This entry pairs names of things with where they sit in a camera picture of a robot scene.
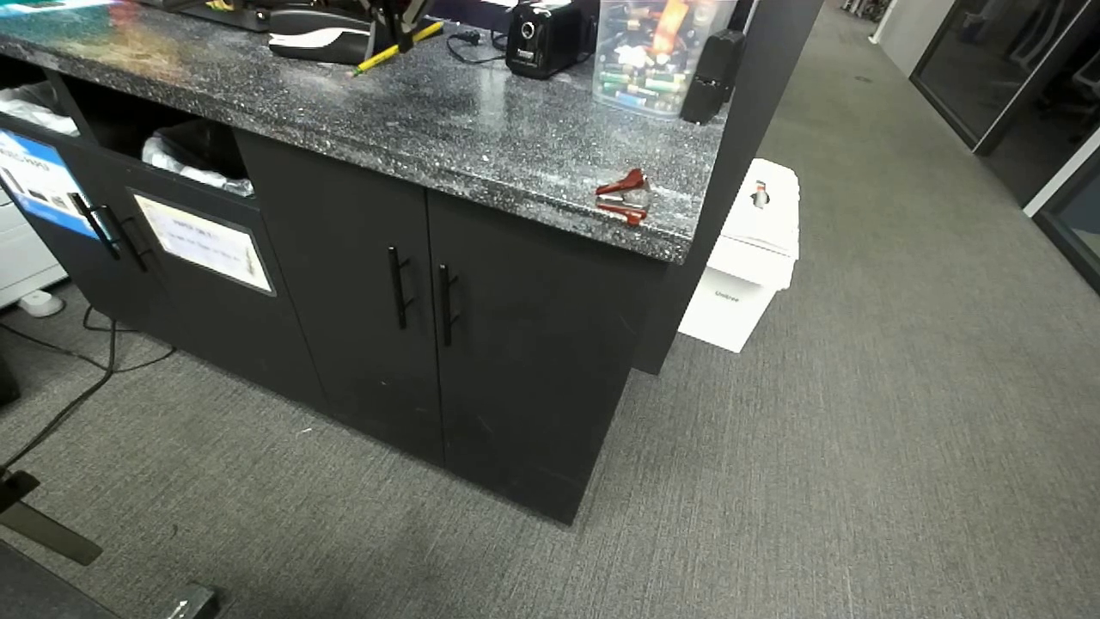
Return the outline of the yellow pencil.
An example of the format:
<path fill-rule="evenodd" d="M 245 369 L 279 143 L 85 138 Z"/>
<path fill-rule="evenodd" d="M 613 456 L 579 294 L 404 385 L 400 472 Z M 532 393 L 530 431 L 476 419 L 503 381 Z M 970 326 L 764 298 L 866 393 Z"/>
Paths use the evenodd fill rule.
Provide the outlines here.
<path fill-rule="evenodd" d="M 400 57 L 404 50 L 416 47 L 420 41 L 438 36 L 439 31 L 442 31 L 442 21 L 430 21 L 430 25 L 416 28 L 410 36 L 404 36 L 404 41 L 397 41 L 397 46 L 367 56 L 363 60 L 358 60 L 358 64 L 350 67 L 350 74 L 371 71 L 371 67 Z"/>

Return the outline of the black wall mounted device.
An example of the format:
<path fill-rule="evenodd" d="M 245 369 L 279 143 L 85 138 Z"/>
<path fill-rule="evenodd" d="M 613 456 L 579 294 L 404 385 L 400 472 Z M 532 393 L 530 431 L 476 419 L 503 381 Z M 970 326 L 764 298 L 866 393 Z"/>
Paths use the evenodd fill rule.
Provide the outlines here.
<path fill-rule="evenodd" d="M 723 31 L 704 41 L 687 95 L 680 103 L 685 120 L 709 123 L 730 103 L 742 47 L 747 36 L 738 31 Z"/>

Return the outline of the black cabinet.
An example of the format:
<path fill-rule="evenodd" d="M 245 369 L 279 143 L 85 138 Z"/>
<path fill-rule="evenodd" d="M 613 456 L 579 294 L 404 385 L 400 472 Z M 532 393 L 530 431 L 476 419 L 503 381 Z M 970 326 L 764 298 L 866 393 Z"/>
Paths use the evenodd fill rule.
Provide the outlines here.
<path fill-rule="evenodd" d="M 28 60 L 4 60 L 0 83 L 9 107 L 106 123 L 63 134 L 4 120 L 53 143 L 85 197 L 101 239 L 28 220 L 92 308 L 544 519 L 579 519 L 625 379 L 664 361 L 687 311 L 687 266 L 235 126 L 253 191 L 232 197 L 141 162 L 159 126 L 205 115 Z M 134 197 L 251 232 L 272 289 L 166 254 Z M 397 322 L 389 244 L 410 258 L 410 331 Z M 439 262 L 465 278 L 450 346 Z"/>

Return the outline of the blue recycling sign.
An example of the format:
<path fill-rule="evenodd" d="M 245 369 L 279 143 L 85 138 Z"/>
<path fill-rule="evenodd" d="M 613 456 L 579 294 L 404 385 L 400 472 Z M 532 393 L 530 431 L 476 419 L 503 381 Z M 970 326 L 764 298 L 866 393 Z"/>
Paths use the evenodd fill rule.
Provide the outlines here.
<path fill-rule="evenodd" d="M 53 143 L 0 132 L 0 179 L 25 212 L 101 239 L 101 229 L 85 215 L 85 197 Z"/>

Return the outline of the white paper shredder bin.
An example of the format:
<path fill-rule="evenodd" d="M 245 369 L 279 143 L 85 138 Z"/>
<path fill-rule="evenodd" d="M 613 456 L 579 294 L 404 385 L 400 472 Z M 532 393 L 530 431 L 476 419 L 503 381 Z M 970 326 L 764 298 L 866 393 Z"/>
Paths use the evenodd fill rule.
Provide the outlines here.
<path fill-rule="evenodd" d="M 755 157 L 704 262 L 680 332 L 738 355 L 801 258 L 801 179 Z"/>

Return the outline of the white cabinet label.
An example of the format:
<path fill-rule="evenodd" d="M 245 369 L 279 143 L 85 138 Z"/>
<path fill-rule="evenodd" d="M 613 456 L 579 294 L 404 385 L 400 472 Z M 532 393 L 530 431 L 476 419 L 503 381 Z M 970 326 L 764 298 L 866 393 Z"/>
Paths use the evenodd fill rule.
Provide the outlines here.
<path fill-rule="evenodd" d="M 193 262 L 261 293 L 272 289 L 251 232 L 227 223 L 213 223 L 151 197 L 134 197 L 134 201 L 166 254 L 174 254 L 182 262 Z"/>

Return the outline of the trash bin liner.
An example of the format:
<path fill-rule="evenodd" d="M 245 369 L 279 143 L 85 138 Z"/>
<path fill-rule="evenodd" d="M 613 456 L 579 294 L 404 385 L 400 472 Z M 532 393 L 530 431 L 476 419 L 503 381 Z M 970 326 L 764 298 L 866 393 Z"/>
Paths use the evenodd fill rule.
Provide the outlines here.
<path fill-rule="evenodd" d="M 193 179 L 232 197 L 251 197 L 253 181 L 247 179 L 235 132 L 211 120 L 186 120 L 159 126 L 141 143 L 141 162 L 178 179 Z"/>

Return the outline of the red staple remover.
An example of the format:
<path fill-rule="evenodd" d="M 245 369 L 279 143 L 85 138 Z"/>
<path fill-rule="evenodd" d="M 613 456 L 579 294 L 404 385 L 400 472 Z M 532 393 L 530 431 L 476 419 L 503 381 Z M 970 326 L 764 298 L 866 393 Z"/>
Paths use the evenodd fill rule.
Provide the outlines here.
<path fill-rule="evenodd" d="M 640 226 L 651 212 L 651 181 L 640 169 L 630 169 L 620 181 L 595 190 L 595 205 L 615 212 L 625 226 Z"/>

